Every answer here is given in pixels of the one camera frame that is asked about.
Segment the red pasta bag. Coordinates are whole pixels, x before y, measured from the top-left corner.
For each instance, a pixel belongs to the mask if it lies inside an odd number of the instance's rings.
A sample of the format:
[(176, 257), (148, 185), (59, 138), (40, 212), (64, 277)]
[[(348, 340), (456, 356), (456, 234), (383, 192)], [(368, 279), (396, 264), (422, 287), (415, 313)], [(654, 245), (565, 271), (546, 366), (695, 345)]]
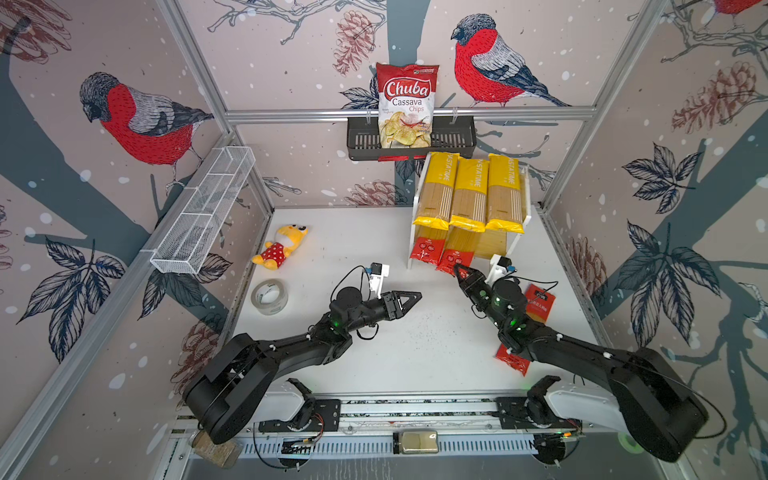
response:
[[(534, 321), (545, 324), (555, 302), (555, 295), (551, 292), (531, 283), (525, 291), (526, 313)], [(516, 354), (503, 345), (500, 345), (495, 358), (506, 363), (522, 376), (527, 374), (531, 362)]]
[(470, 266), (479, 244), (481, 234), (461, 228), (452, 228), (437, 264), (438, 271), (454, 274), (455, 265)]
[(416, 227), (410, 258), (437, 266), (447, 241), (448, 231), (419, 225)]

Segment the yellow pasta bag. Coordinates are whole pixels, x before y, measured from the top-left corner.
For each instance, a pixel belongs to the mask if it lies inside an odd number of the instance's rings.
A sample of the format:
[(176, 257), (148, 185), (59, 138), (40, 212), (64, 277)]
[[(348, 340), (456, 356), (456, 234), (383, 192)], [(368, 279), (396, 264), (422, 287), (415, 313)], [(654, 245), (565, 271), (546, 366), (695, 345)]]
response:
[(488, 160), (459, 161), (449, 225), (476, 233), (486, 229)]
[(489, 155), (486, 228), (524, 233), (524, 197), (519, 161), (503, 155)]
[(449, 222), (460, 161), (458, 153), (434, 152), (420, 190), (413, 224), (441, 231), (449, 230)]

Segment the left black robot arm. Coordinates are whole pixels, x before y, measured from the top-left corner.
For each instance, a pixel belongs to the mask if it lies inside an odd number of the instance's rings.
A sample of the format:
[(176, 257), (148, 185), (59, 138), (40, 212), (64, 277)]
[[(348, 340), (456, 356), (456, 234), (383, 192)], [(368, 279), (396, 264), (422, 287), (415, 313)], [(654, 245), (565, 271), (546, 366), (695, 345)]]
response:
[(395, 290), (365, 300), (359, 289), (344, 287), (305, 334), (232, 337), (186, 385), (182, 400), (213, 443), (224, 443), (249, 423), (275, 379), (339, 359), (352, 345), (353, 332), (401, 319), (421, 299), (417, 291)]

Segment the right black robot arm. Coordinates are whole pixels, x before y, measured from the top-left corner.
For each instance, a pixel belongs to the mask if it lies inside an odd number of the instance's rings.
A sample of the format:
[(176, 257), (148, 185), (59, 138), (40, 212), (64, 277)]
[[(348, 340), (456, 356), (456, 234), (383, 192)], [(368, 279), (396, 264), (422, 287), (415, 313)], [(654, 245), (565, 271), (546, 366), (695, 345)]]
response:
[(656, 458), (674, 463), (709, 420), (695, 392), (656, 351), (600, 347), (564, 335), (526, 313), (519, 284), (489, 282), (464, 265), (454, 267), (459, 287), (498, 330), (502, 345), (531, 362), (554, 365), (609, 391), (618, 401), (628, 433)]

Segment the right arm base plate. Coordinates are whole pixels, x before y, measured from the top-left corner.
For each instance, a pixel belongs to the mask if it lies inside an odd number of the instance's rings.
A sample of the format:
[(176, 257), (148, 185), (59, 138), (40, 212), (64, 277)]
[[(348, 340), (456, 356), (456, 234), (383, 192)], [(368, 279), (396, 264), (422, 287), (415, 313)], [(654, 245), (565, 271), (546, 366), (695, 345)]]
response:
[(578, 430), (582, 427), (581, 421), (566, 419), (556, 414), (542, 399), (497, 397), (495, 404), (496, 417), (505, 430), (547, 428)]

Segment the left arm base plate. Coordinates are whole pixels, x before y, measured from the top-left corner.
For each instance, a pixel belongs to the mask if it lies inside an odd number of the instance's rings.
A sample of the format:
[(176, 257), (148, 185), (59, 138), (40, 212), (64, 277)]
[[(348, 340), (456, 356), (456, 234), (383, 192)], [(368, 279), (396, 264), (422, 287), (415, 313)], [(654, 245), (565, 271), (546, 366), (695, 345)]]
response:
[(339, 399), (305, 400), (298, 411), (287, 420), (267, 419), (257, 424), (260, 433), (319, 433), (336, 432), (339, 428), (341, 401)]

